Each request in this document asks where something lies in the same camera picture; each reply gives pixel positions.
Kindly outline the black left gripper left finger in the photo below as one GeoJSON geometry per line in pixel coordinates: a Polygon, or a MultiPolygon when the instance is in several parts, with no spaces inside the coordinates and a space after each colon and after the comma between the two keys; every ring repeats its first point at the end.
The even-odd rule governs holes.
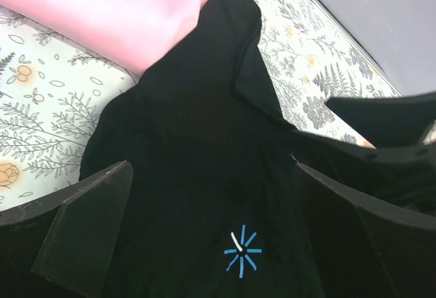
{"type": "Polygon", "coordinates": [[[133,169],[116,163],[1,212],[2,297],[101,297],[133,169]]]}

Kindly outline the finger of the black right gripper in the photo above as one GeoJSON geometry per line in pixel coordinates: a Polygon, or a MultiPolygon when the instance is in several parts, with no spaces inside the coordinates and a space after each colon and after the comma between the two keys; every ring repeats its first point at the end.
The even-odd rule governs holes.
{"type": "Polygon", "coordinates": [[[435,122],[435,93],[400,98],[329,98],[325,105],[375,147],[422,143],[435,122]]]}

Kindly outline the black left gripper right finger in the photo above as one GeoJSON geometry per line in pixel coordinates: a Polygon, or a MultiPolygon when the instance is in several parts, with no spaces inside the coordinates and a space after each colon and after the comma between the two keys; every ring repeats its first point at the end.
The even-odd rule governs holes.
{"type": "Polygon", "coordinates": [[[327,297],[435,296],[435,217],[304,164],[292,177],[327,297]]]}

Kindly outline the black t shirt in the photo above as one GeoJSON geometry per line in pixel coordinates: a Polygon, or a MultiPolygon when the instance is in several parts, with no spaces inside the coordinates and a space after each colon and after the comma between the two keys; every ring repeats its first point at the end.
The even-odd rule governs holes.
{"type": "Polygon", "coordinates": [[[105,297],[327,297],[294,189],[304,164],[435,210],[435,146],[364,148],[282,116],[253,0],[208,0],[197,27],[103,109],[85,179],[133,168],[105,297]]]}

